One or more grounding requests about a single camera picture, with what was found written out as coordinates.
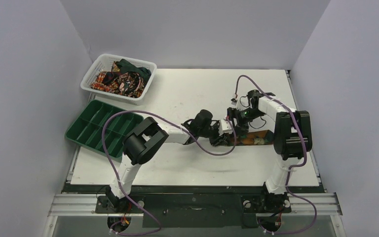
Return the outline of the orange green patterned tie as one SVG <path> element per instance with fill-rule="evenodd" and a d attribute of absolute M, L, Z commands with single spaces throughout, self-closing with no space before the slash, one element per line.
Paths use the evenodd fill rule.
<path fill-rule="evenodd" d="M 238 136 L 236 139 L 236 146 L 272 145 L 273 141 L 274 133 L 272 131 L 261 130 Z"/>

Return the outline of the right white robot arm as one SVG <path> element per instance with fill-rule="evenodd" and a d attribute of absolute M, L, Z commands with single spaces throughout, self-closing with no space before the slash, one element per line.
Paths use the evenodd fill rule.
<path fill-rule="evenodd" d="M 310 114 L 287 107 L 271 92 L 251 90 L 246 97 L 248 105 L 243 110 L 227 109 L 227 117 L 236 131 L 236 138 L 230 136 L 228 142 L 238 146 L 273 145 L 278 157 L 256 206 L 263 212 L 286 210 L 289 208 L 286 188 L 293 166 L 304 161 L 312 147 Z M 256 128 L 251 132 L 250 123 L 264 116 L 274 121 L 274 130 Z"/>

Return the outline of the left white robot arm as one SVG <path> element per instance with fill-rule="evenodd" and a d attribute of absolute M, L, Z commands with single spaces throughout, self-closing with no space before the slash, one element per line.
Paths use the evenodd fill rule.
<path fill-rule="evenodd" d="M 141 166 L 165 143 L 190 145 L 198 144 L 199 138 L 207 138 L 212 146 L 220 146 L 236 139 L 230 119 L 214 120 L 207 110 L 180 125 L 150 112 L 146 118 L 141 114 L 143 111 L 138 110 L 115 111 L 93 133 L 96 149 L 107 157 L 114 170 L 113 182 L 97 198 L 97 210 L 104 208 L 118 213 L 137 204 L 130 198 L 131 186 Z"/>

